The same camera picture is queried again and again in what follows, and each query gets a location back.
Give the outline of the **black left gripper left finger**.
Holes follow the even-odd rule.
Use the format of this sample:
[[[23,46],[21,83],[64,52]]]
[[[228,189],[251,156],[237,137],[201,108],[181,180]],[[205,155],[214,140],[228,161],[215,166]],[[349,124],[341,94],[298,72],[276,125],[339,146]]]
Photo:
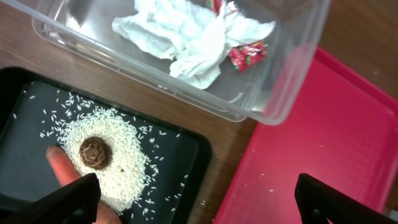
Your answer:
[[[100,198],[101,189],[96,174],[87,174],[3,218],[1,223],[63,223],[77,211],[82,212],[79,219],[83,223],[94,223]]]

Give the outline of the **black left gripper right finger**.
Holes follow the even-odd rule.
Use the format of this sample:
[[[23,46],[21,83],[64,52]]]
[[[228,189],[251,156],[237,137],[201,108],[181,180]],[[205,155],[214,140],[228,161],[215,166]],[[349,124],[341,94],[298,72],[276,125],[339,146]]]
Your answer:
[[[294,195],[303,224],[397,224],[306,173],[299,174]]]

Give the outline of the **orange carrot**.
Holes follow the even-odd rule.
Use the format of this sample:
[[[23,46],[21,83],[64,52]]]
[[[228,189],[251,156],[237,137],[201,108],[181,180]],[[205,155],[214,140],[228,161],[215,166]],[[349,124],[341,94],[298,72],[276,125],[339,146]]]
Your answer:
[[[46,151],[46,158],[57,178],[63,187],[75,180],[81,175],[74,168],[72,162],[64,151],[57,146],[50,146]],[[102,201],[99,202],[97,208],[96,224],[117,224],[121,223],[119,217]]]

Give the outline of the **pile of white rice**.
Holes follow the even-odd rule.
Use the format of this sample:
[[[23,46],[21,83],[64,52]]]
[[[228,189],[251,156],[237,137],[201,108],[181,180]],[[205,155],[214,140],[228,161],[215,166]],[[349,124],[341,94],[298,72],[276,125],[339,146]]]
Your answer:
[[[23,90],[12,120],[34,147],[58,145],[85,175],[79,148],[89,137],[112,150],[109,166],[97,170],[102,199],[133,221],[169,223],[175,216],[198,145],[191,137],[136,115],[42,83]]]

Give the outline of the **brown food ball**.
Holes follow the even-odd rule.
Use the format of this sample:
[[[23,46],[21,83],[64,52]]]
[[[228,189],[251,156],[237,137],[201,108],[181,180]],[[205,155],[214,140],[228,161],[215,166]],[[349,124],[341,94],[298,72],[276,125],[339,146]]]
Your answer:
[[[103,170],[110,165],[113,153],[105,140],[93,136],[83,141],[79,154],[85,166]]]

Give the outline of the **red snack wrapper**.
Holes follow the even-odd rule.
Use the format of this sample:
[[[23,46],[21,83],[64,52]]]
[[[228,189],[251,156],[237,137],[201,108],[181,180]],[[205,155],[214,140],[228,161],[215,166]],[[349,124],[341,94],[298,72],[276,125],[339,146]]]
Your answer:
[[[243,72],[267,56],[263,40],[272,33],[276,22],[261,23],[246,17],[234,1],[205,0],[205,5],[223,16],[228,57],[235,69]]]

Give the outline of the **white napkin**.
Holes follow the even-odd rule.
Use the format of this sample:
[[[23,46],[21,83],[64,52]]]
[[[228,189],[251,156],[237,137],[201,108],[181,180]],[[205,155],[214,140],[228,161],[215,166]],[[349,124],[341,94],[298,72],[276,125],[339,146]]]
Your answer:
[[[144,0],[136,14],[116,17],[115,33],[156,58],[171,60],[171,77],[196,88],[208,88],[220,75],[220,64],[235,48],[260,43],[276,27],[246,17],[234,2]]]

